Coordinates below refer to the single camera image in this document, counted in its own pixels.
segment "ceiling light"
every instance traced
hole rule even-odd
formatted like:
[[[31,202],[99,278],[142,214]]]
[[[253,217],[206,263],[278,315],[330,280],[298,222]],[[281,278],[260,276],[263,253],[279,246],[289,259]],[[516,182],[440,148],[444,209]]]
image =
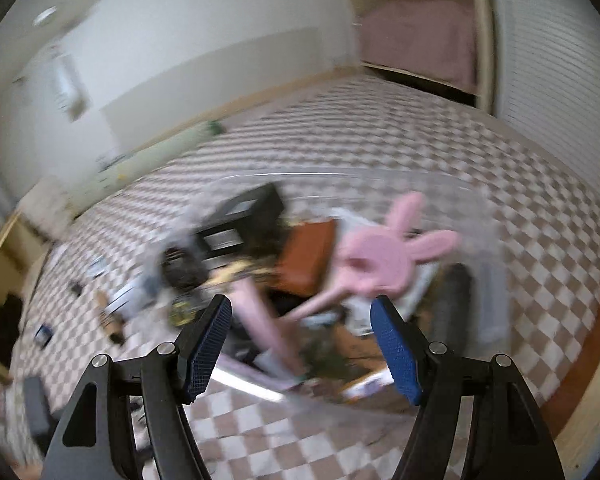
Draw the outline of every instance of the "ceiling light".
[[[43,10],[33,19],[33,26],[42,27],[43,25],[46,25],[54,18],[56,12],[58,12],[58,8],[56,6]]]

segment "black box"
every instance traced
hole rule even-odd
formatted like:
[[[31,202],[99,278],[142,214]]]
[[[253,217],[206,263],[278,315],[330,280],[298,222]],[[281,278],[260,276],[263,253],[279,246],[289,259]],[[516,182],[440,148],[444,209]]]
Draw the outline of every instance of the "black box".
[[[285,209],[275,184],[250,189],[224,202],[196,230],[205,258],[253,254],[276,235]]]

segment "pink bunny toy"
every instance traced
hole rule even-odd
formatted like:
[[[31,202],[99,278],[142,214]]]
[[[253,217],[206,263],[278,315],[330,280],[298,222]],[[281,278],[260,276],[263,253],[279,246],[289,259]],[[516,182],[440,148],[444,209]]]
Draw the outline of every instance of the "pink bunny toy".
[[[333,285],[280,318],[297,322],[353,294],[372,299],[399,298],[410,284],[416,263],[449,253],[459,242],[455,231],[431,231],[410,240],[404,235],[420,217],[424,196],[412,192],[397,198],[384,226],[346,235],[336,250]]]

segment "metal screw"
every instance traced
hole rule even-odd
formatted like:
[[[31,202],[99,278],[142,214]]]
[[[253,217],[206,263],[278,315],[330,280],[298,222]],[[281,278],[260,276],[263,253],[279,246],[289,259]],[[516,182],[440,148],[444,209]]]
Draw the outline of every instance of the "metal screw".
[[[498,364],[498,366],[502,366],[503,368],[506,368],[507,366],[511,366],[511,357],[509,357],[508,355],[504,355],[504,354],[498,354],[496,355],[496,363]]]
[[[107,364],[108,360],[109,357],[106,354],[98,354],[91,360],[91,364],[96,368],[100,368],[101,366]]]
[[[166,343],[160,343],[158,345],[158,354],[169,355],[176,349],[176,345],[167,341]]]
[[[440,341],[434,341],[429,345],[429,351],[435,355],[446,354],[446,345]]]

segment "bunny ear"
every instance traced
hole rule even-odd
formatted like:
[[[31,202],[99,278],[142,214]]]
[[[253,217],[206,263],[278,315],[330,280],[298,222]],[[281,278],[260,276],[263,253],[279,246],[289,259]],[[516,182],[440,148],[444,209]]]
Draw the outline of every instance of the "bunny ear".
[[[385,225],[397,236],[402,236],[420,217],[424,195],[413,192],[399,196],[391,206],[384,221]]]
[[[409,256],[416,262],[424,262],[444,256],[460,242],[455,231],[432,231],[405,242]]]

